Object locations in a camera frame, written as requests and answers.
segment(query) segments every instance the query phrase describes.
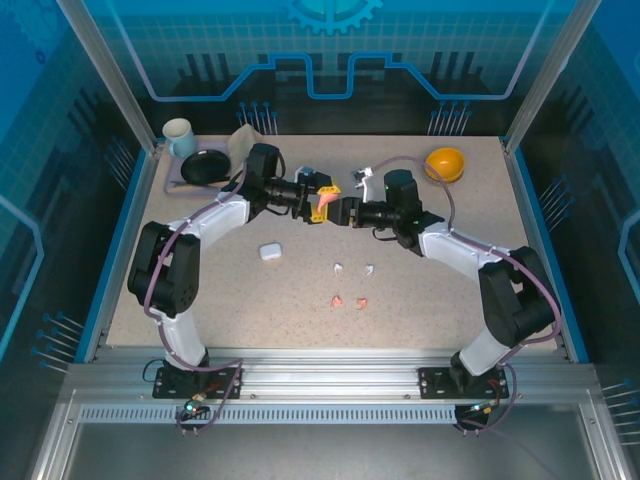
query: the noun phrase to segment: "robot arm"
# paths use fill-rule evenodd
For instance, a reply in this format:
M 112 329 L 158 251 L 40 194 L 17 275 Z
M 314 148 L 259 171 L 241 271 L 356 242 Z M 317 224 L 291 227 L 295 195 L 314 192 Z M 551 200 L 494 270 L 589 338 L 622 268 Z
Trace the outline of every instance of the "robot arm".
M 160 252 L 174 232 L 185 221 L 189 222 L 165 260 L 151 297 L 151 310 L 160 317 L 169 345 L 175 355 L 189 365 L 208 364 L 192 307 L 198 293 L 201 256 L 225 234 L 250 222 L 271 205 L 286 207 L 293 218 L 302 217 L 307 223 L 317 223 L 322 215 L 311 206 L 308 196 L 337 190 L 329 176 L 306 167 L 296 172 L 293 182 L 277 177 L 278 162 L 282 162 L 284 173 L 279 150 L 271 145 L 255 144 L 247 158 L 245 181 L 236 195 L 193 221 L 181 219 L 168 225 L 150 222 L 142 229 L 127 281 L 129 291 L 136 295 L 140 305 L 144 305 Z M 225 187 L 227 191 L 221 192 L 217 199 L 227 197 L 228 190 L 235 186 Z M 173 367 L 185 368 L 173 355 L 167 354 L 166 360 Z
M 357 184 L 366 189 L 370 173 L 365 169 L 355 172 L 354 176 Z M 536 286 L 493 252 L 511 256 L 540 279 L 547 290 L 553 290 L 538 255 L 531 248 L 510 251 L 483 244 L 450 231 L 443 218 L 423 211 L 410 171 L 393 170 L 385 175 L 384 184 L 386 201 L 365 202 L 357 197 L 343 197 L 330 204 L 329 220 L 355 228 L 391 229 L 395 240 L 404 248 L 421 257 L 438 260 L 479 284 L 485 328 L 453 356 L 449 371 L 458 390 L 463 392 L 493 369 L 512 348 L 554 320 L 551 307 Z

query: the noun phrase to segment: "white mug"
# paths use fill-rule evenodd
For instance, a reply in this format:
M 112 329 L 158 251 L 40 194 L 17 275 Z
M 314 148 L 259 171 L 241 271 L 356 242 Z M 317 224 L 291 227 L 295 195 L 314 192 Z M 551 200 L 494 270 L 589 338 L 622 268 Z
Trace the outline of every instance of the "white mug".
M 189 120 L 184 118 L 169 120 L 162 127 L 162 134 L 169 141 L 169 151 L 175 157 L 187 158 L 198 149 Z

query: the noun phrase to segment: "white fragment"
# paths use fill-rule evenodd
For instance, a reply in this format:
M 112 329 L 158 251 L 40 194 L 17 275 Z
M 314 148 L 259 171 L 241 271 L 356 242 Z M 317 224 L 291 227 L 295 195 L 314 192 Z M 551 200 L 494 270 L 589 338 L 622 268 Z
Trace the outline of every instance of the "white fragment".
M 279 243 L 269 243 L 260 247 L 260 258 L 267 260 L 275 260 L 282 256 L 282 247 Z

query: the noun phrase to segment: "orange bowl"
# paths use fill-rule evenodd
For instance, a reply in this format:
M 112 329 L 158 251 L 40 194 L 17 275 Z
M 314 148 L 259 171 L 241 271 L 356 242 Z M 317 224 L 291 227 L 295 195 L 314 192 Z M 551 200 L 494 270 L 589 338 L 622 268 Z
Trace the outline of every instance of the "orange bowl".
M 464 172 L 464 155 L 455 148 L 439 148 L 427 157 L 427 164 L 433 167 L 445 182 L 453 183 Z M 429 177 L 437 181 L 436 177 L 428 169 L 425 168 L 425 170 Z

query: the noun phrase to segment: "speckled surface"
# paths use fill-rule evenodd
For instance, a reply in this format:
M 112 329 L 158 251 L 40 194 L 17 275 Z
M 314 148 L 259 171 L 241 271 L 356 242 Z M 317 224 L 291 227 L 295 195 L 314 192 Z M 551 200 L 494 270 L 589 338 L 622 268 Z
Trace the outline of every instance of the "speckled surface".
M 218 139 L 224 137 L 205 137 Z M 526 237 L 511 183 L 495 137 L 275 136 L 288 177 L 300 165 L 331 175 L 345 195 L 361 195 L 349 172 L 396 155 L 425 158 L 452 146 L 466 157 L 463 177 L 452 185 L 456 228 L 509 248 Z M 202 199 L 168 197 L 162 188 L 168 168 L 163 154 L 143 225 L 192 213 Z M 445 218 L 442 189 L 411 162 L 423 207 Z M 382 170 L 377 198 L 384 198 Z M 260 259 L 261 245 L 279 242 L 282 258 Z M 344 266 L 336 277 L 334 263 Z M 365 265 L 375 273 L 365 277 Z M 343 306 L 330 308 L 334 295 Z M 357 298 L 368 306 L 357 310 Z M 267 212 L 214 244 L 201 264 L 195 316 L 203 342 L 215 347 L 277 348 L 460 348 L 483 328 L 477 285 L 450 268 L 415 256 L 395 242 L 374 240 L 371 230 L 332 224 L 310 226 Z M 111 325 L 110 345 L 160 345 L 157 330 L 126 286 Z M 536 348 L 555 348 L 553 343 Z

